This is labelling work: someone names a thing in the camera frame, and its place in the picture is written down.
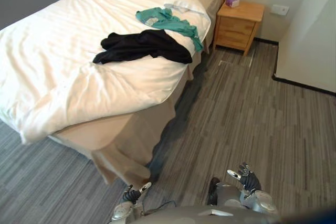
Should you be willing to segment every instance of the wooden nightstand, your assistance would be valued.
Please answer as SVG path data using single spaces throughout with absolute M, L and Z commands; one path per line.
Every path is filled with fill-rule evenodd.
M 240 2 L 239 6 L 231 8 L 224 3 L 217 13 L 213 51 L 220 45 L 243 50 L 246 56 L 262 21 L 264 8 L 248 2 Z

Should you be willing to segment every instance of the white duvet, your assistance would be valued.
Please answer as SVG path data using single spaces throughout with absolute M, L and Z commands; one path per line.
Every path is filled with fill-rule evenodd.
M 204 39 L 209 17 L 198 0 L 60 0 L 0 31 L 0 118 L 22 142 L 41 140 L 69 125 L 134 112 L 162 103 L 186 65 L 163 57 L 92 63 L 110 33 L 151 29 L 138 10 L 183 6 L 173 15 L 197 26 Z M 190 38 L 166 30 L 193 55 Z

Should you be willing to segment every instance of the wall outlet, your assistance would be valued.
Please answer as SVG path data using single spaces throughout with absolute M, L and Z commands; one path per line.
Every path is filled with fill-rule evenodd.
M 288 10 L 289 10 L 289 6 L 273 5 L 271 9 L 271 13 L 285 16 L 288 13 Z

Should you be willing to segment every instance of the teal clothing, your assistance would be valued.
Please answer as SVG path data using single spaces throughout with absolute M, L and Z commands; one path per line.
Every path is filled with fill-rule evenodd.
M 186 20 L 180 20 L 178 17 L 172 16 L 171 9 L 161 9 L 156 7 L 137 11 L 135 16 L 141 23 L 148 26 L 157 29 L 176 31 L 183 36 L 190 37 L 195 45 L 196 51 L 201 51 L 203 49 L 203 45 L 198 37 L 197 27 L 191 26 Z

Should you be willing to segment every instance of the tissue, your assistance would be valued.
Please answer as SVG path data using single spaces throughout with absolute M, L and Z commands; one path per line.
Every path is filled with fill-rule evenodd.
M 229 7 L 237 7 L 239 5 L 239 0 L 226 0 L 225 4 Z

